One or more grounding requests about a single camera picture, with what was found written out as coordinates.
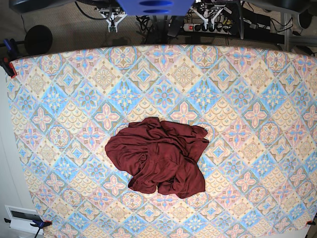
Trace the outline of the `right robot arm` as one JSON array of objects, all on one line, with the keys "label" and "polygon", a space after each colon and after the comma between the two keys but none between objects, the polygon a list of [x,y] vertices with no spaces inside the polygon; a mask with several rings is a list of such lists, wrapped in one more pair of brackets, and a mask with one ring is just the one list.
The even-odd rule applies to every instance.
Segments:
[{"label": "right robot arm", "polygon": [[[8,5],[16,13],[24,14],[46,8],[75,3],[77,9],[91,20],[105,20],[109,27],[116,27],[128,14],[116,0],[9,0]],[[86,14],[78,3],[93,6],[101,18],[95,18]]]}]

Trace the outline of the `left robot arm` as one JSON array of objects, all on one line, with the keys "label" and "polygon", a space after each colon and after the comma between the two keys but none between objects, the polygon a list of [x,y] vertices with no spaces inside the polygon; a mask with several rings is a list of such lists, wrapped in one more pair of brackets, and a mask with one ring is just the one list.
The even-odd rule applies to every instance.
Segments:
[{"label": "left robot arm", "polygon": [[243,28],[245,19],[254,19],[252,24],[261,24],[265,28],[277,22],[253,11],[249,16],[248,10],[243,8],[244,3],[253,4],[266,11],[280,12],[281,18],[287,14],[297,14],[299,27],[302,29],[310,26],[313,17],[309,12],[310,0],[196,0],[190,10],[204,21],[204,29],[208,26],[215,29],[221,19],[229,20],[231,25],[236,24],[239,28]]}]

